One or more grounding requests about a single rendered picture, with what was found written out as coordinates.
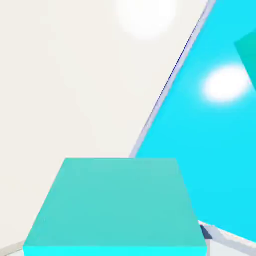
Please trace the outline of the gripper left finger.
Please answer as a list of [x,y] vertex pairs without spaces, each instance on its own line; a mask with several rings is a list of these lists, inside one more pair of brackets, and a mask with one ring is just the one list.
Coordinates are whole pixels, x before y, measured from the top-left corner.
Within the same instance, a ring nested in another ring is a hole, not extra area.
[[0,248],[0,256],[8,256],[23,250],[24,240],[18,243]]

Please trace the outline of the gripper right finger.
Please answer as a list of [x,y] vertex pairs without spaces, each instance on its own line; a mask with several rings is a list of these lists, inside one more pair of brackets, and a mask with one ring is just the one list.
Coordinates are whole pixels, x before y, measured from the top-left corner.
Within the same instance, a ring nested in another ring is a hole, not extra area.
[[206,256],[256,256],[256,242],[202,221],[198,223],[207,245]]

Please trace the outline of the small turquoise cube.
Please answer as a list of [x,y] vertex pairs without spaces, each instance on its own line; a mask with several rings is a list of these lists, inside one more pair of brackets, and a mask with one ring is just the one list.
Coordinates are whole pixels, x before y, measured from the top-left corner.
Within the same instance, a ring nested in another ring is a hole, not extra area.
[[67,158],[24,256],[206,256],[173,158]]

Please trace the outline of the small teal cube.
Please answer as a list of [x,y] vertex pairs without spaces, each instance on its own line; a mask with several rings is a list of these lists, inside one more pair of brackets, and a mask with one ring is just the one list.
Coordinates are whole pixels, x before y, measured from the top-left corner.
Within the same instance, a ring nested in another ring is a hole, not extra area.
[[256,29],[236,41],[235,47],[256,90]]

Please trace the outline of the large cyan box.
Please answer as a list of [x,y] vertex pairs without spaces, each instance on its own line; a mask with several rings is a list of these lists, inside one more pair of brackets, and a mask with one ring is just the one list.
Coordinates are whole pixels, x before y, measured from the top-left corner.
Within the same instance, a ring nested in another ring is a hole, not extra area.
[[256,90],[235,42],[256,0],[206,0],[132,155],[174,158],[197,218],[256,242]]

